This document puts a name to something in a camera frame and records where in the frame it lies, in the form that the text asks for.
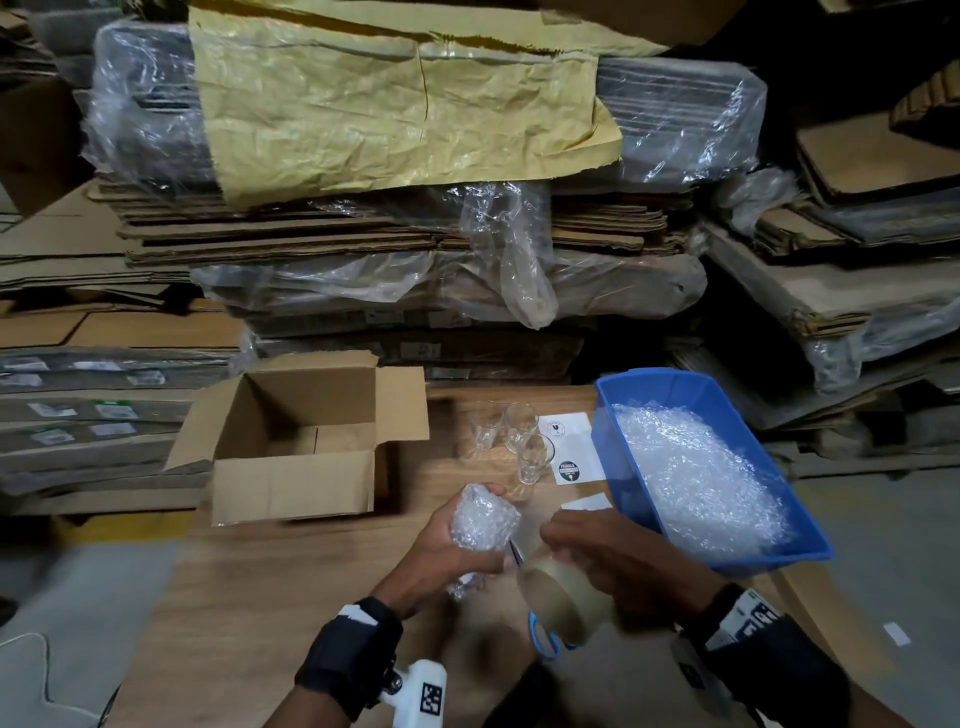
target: black circular sticker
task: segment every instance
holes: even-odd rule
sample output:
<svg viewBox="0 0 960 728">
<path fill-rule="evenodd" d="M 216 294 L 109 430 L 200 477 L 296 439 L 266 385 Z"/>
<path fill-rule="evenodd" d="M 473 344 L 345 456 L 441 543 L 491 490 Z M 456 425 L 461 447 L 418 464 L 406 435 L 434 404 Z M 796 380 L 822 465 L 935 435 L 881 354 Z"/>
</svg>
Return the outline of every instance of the black circular sticker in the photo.
<svg viewBox="0 0 960 728">
<path fill-rule="evenodd" d="M 564 480 L 576 480 L 580 477 L 580 468 L 577 467 L 576 463 L 565 460 L 557 468 L 560 471 L 560 477 Z"/>
</svg>

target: clear glass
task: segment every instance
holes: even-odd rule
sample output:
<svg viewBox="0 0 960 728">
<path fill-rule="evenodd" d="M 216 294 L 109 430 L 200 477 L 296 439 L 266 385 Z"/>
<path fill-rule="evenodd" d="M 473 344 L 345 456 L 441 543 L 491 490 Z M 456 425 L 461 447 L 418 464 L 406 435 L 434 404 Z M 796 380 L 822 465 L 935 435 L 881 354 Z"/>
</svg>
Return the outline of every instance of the clear glass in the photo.
<svg viewBox="0 0 960 728">
<path fill-rule="evenodd" d="M 503 424 L 503 405 L 495 401 L 478 401 L 470 409 L 468 417 L 476 448 L 492 448 L 496 433 Z"/>
<path fill-rule="evenodd" d="M 550 438 L 530 435 L 516 453 L 517 476 L 523 485 L 534 485 L 546 473 L 556 450 Z"/>
<path fill-rule="evenodd" d="M 514 402 L 503 415 L 504 425 L 507 427 L 507 449 L 510 452 L 520 452 L 523 442 L 537 431 L 540 417 L 537 410 L 524 402 Z"/>
</svg>

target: hand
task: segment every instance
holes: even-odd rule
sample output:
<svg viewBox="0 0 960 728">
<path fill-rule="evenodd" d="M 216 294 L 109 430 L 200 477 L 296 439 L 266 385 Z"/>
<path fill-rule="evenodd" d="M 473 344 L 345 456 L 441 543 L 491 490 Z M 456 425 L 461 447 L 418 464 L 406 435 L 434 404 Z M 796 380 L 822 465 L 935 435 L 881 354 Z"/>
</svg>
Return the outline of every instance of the hand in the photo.
<svg viewBox="0 0 960 728">
<path fill-rule="evenodd" d="M 484 483 L 495 496 L 506 489 Z M 406 556 L 376 587 L 375 596 L 401 619 L 416 614 L 431 597 L 466 573 L 501 573 L 503 554 L 499 551 L 471 551 L 460 548 L 450 536 L 450 522 L 463 491 L 434 511 Z"/>
<path fill-rule="evenodd" d="M 683 625 L 727 583 L 612 508 L 557 511 L 540 527 L 540 537 L 560 558 L 568 554 L 596 589 L 633 618 Z"/>
</svg>

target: packing tape roll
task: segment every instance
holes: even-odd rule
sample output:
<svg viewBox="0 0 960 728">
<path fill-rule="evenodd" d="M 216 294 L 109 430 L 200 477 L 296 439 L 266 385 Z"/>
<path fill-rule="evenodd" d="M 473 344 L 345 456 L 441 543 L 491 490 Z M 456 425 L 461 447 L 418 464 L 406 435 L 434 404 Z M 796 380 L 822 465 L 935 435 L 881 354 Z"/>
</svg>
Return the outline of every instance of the packing tape roll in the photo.
<svg viewBox="0 0 960 728">
<path fill-rule="evenodd" d="M 549 554 L 525 562 L 516 582 L 540 624 L 568 644 L 586 644 L 612 618 L 613 598 L 594 589 L 573 564 Z"/>
</svg>

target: bubble wrap roll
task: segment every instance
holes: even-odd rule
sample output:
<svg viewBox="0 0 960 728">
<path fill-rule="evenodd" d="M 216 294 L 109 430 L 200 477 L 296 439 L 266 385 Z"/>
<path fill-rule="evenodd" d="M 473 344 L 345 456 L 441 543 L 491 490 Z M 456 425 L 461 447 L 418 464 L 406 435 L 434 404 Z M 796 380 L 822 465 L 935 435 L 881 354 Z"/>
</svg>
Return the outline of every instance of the bubble wrap roll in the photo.
<svg viewBox="0 0 960 728">
<path fill-rule="evenodd" d="M 454 543 L 473 551 L 503 551 L 520 525 L 520 512 L 481 483 L 469 483 L 453 514 L 450 536 Z M 482 585 L 479 574 L 465 574 L 447 591 L 458 601 Z"/>
<path fill-rule="evenodd" d="M 700 417 L 652 402 L 613 411 L 674 546 L 702 560 L 739 559 L 788 538 L 780 498 Z"/>
</svg>

